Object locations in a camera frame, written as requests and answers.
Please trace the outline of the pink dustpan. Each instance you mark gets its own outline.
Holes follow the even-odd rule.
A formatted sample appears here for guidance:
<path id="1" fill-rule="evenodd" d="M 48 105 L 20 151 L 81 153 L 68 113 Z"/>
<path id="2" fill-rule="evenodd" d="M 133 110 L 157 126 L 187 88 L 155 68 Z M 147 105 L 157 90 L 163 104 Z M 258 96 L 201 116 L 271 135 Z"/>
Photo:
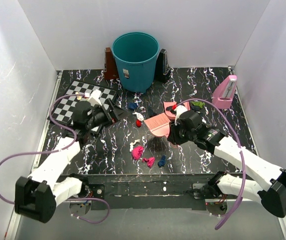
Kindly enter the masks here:
<path id="1" fill-rule="evenodd" d="M 166 117 L 171 121 L 177 120 L 181 114 L 190 110 L 188 103 L 178 105 L 175 101 L 163 102 L 163 106 Z"/>

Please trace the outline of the pink hand brush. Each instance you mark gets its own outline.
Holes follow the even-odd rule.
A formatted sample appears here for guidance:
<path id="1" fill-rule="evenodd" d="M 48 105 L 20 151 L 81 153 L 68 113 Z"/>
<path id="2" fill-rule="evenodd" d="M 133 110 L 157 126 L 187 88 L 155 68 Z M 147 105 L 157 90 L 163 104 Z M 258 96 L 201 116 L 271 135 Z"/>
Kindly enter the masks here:
<path id="1" fill-rule="evenodd" d="M 170 123 L 175 121 L 174 118 L 168 117 L 164 112 L 144 120 L 149 131 L 158 138 L 168 138 L 170 136 Z"/>

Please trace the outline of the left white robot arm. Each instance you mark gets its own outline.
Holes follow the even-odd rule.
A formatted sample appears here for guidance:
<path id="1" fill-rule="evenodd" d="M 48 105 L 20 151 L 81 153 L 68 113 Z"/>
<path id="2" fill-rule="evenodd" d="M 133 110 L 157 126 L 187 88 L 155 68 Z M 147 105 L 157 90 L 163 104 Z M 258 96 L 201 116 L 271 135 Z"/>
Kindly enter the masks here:
<path id="1" fill-rule="evenodd" d="M 20 177 L 16 181 L 14 211 L 17 214 L 46 223 L 54 215 L 56 207 L 71 197 L 84 202 L 103 197 L 81 175 L 72 173 L 61 182 L 57 180 L 88 142 L 93 129 L 109 127 L 129 115 L 111 100 L 107 104 L 108 107 L 104 107 L 94 98 L 76 103 L 54 151 L 28 177 Z"/>

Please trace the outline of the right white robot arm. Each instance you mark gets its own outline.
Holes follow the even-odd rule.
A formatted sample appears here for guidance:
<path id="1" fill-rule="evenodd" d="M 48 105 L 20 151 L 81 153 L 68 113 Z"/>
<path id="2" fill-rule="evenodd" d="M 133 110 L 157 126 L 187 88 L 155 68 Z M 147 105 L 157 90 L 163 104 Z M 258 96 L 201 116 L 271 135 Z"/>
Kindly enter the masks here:
<path id="1" fill-rule="evenodd" d="M 167 138 L 174 145 L 193 142 L 198 148 L 222 158 L 241 169 L 250 180 L 242 180 L 219 172 L 208 182 L 209 194 L 220 199 L 224 195 L 238 195 L 260 203 L 269 213 L 286 216 L 286 168 L 267 162 L 239 146 L 226 132 L 206 125 L 200 115 L 184 106 L 171 113 Z"/>

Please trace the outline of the blue paper scrap rear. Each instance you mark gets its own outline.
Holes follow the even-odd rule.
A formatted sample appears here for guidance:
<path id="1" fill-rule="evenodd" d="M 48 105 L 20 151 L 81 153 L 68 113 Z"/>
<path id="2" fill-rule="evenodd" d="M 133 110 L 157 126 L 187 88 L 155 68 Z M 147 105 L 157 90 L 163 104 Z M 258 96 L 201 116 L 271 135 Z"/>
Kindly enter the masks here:
<path id="1" fill-rule="evenodd" d="M 135 110 L 135 109 L 138 108 L 138 104 L 136 104 L 136 103 L 134 103 L 134 102 L 131 102 L 131 103 L 128 104 L 128 108 L 129 108 L 130 110 Z"/>

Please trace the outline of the blue paper scrap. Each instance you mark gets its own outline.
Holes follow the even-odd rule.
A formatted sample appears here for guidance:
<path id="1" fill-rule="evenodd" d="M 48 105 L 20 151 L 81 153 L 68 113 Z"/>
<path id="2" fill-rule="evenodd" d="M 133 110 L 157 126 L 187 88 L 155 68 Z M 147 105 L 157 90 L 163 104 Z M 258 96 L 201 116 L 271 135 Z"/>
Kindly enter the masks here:
<path id="1" fill-rule="evenodd" d="M 159 168 L 163 167 L 166 164 L 166 156 L 163 155 L 161 159 L 158 161 L 157 165 Z"/>
<path id="2" fill-rule="evenodd" d="M 131 103 L 128 104 L 128 108 L 129 108 L 130 110 L 135 110 L 135 109 L 138 108 L 138 104 L 136 104 L 136 103 L 134 103 L 134 102 L 131 102 Z"/>

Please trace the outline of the blue paper scrap front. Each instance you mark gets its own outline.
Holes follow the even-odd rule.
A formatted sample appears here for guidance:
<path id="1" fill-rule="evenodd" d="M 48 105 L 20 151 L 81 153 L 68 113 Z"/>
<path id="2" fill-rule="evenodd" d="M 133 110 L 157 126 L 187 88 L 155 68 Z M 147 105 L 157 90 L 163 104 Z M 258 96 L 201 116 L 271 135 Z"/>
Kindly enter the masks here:
<path id="1" fill-rule="evenodd" d="M 163 155 L 161 159 L 158 161 L 157 165 L 159 168 L 163 167 L 166 164 L 166 156 Z"/>

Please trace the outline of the red paper scrap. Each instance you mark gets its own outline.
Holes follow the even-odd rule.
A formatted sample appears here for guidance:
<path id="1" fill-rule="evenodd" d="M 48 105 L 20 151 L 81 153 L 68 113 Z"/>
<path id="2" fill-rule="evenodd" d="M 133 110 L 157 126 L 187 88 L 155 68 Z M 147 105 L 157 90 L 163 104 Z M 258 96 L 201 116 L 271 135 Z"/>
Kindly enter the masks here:
<path id="1" fill-rule="evenodd" d="M 142 126 L 142 121 L 140 121 L 140 120 L 136 120 L 136 126 L 137 127 L 141 127 Z"/>

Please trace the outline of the white paper scrap centre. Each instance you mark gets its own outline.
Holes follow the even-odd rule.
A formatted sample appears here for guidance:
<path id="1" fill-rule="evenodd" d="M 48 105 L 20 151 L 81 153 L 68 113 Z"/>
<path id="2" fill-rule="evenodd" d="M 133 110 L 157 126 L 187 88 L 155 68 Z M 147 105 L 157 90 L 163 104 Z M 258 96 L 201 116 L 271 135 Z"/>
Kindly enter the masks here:
<path id="1" fill-rule="evenodd" d="M 144 116 L 139 112 L 134 112 L 133 115 L 135 115 L 137 120 L 139 120 L 141 122 L 144 120 Z"/>

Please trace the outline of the black and white chessboard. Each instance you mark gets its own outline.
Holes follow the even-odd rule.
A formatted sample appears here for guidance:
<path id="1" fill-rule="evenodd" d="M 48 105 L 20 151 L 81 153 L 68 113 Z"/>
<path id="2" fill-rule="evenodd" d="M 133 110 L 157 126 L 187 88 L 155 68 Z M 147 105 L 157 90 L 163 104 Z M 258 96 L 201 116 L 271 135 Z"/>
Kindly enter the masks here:
<path id="1" fill-rule="evenodd" d="M 106 110 L 109 109 L 107 99 L 110 99 L 115 103 L 116 99 L 118 98 L 117 90 L 114 90 L 110 87 L 102 87 L 96 84 L 88 84 L 77 80 L 74 80 L 71 83 L 65 94 L 72 95 L 76 94 L 76 92 L 91 94 L 94 90 L 101 91 L 99 99 Z M 76 96 L 70 96 L 69 98 L 62 99 L 52 111 L 52 118 L 58 123 L 65 125 L 71 119 L 75 105 L 78 101 L 79 100 Z"/>

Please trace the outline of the small magenta paper scrap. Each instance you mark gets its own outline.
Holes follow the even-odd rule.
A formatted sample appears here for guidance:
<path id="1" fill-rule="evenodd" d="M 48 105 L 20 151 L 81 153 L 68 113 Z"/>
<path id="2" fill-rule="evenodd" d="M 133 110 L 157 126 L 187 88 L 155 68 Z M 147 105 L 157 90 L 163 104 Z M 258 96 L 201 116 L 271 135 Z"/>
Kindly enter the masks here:
<path id="1" fill-rule="evenodd" d="M 151 168 L 154 165 L 155 158 L 154 157 L 143 158 L 142 161 L 147 164 L 147 167 Z"/>

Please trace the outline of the brown metronome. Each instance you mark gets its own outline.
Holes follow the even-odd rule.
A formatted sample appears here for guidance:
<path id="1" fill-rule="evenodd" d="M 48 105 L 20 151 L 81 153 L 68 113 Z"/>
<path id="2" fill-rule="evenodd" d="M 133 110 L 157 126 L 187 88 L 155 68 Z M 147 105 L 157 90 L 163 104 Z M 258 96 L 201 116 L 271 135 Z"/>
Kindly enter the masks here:
<path id="1" fill-rule="evenodd" d="M 105 50 L 105 64 L 104 64 L 104 78 L 106 80 L 118 79 L 118 70 L 116 62 L 110 47 L 106 47 Z"/>

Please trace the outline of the black metronome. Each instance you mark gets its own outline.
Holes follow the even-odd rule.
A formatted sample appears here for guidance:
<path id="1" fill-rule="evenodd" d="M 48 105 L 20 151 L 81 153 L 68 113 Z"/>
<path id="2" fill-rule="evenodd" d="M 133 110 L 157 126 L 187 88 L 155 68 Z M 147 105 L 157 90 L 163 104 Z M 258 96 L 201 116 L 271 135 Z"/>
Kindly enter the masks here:
<path id="1" fill-rule="evenodd" d="M 166 83 L 170 78 L 170 69 L 167 51 L 161 49 L 155 66 L 155 80 Z"/>

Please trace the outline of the teal plastic waste bin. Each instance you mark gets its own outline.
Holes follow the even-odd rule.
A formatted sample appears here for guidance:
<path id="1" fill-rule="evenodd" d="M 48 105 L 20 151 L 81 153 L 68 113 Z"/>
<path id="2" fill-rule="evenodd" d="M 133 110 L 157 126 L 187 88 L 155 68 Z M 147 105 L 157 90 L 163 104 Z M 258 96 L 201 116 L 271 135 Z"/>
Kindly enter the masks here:
<path id="1" fill-rule="evenodd" d="M 119 36 L 112 45 L 119 79 L 125 90 L 144 93 L 154 80 L 159 43 L 144 32 Z"/>

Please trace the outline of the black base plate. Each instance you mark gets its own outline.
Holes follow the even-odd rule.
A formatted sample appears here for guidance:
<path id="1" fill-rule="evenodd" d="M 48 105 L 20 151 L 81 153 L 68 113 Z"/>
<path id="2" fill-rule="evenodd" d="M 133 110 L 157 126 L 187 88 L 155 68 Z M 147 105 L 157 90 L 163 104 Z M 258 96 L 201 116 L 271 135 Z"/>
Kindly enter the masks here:
<path id="1" fill-rule="evenodd" d="M 204 211 L 205 200 L 195 199 L 213 173 L 200 174 L 91 174 L 89 183 L 104 185 L 104 200 L 114 209 L 192 209 Z"/>

